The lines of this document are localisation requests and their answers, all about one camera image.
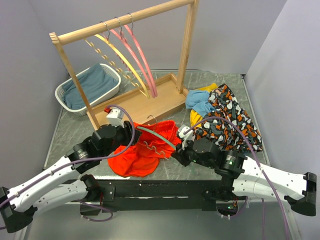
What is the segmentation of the green hanger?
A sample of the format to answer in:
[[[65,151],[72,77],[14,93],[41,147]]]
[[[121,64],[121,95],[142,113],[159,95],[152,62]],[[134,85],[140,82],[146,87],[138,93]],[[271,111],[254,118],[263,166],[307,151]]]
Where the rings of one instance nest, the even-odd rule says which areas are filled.
[[[169,160],[171,153],[176,150],[176,145],[182,143],[178,137],[178,129],[181,126],[177,126],[174,120],[135,124],[135,129],[141,131],[136,144],[138,160],[142,161],[143,167],[148,167],[146,176],[152,174],[162,160]]]

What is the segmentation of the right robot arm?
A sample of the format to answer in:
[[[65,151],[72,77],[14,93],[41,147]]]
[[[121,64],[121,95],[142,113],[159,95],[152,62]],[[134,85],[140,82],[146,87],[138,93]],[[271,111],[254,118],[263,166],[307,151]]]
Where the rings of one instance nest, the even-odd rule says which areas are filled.
[[[171,156],[181,165],[191,163],[214,170],[221,176],[218,186],[203,195],[228,202],[239,197],[287,202],[294,212],[316,216],[317,175],[295,174],[257,162],[231,150],[220,150],[213,142],[201,138],[176,145]]]

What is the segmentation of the orange shorts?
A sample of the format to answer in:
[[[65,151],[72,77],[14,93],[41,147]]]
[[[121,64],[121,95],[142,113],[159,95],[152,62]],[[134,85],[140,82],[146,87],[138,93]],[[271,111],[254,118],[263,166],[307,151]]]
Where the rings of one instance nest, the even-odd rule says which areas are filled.
[[[152,125],[135,123],[141,131],[135,145],[107,160],[111,170],[121,177],[145,177],[152,174],[161,159],[168,159],[181,143],[175,121],[165,120]]]

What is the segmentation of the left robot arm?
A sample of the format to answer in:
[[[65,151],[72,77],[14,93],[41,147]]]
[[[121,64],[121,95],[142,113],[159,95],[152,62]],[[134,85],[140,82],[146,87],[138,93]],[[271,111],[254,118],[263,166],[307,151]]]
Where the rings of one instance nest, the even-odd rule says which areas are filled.
[[[74,145],[54,165],[32,179],[12,188],[0,189],[0,214],[8,233],[28,226],[41,213],[67,202],[94,201],[102,196],[98,181],[86,171],[110,158],[119,147],[137,143],[141,132],[125,121],[102,125]]]

